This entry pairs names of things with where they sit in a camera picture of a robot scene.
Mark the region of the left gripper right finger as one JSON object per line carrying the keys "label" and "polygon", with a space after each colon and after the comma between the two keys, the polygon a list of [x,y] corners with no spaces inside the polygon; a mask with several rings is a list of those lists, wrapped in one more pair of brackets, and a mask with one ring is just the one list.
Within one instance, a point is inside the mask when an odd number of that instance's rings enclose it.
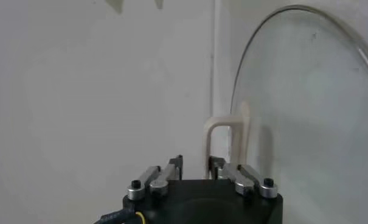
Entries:
{"label": "left gripper right finger", "polygon": [[276,198],[278,195],[274,180],[261,176],[250,165],[227,163],[224,158],[210,156],[208,174],[213,180],[231,181],[236,193],[242,196],[256,193],[263,198]]}

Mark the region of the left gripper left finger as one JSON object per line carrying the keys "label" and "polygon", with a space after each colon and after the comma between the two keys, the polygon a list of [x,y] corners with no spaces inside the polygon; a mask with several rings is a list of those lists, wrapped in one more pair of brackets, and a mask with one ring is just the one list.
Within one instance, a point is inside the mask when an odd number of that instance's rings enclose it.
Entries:
{"label": "left gripper left finger", "polygon": [[171,158],[164,169],[150,166],[139,178],[131,181],[127,188],[127,197],[132,201],[143,200],[146,191],[158,196],[168,192],[170,180],[182,180],[183,156]]}

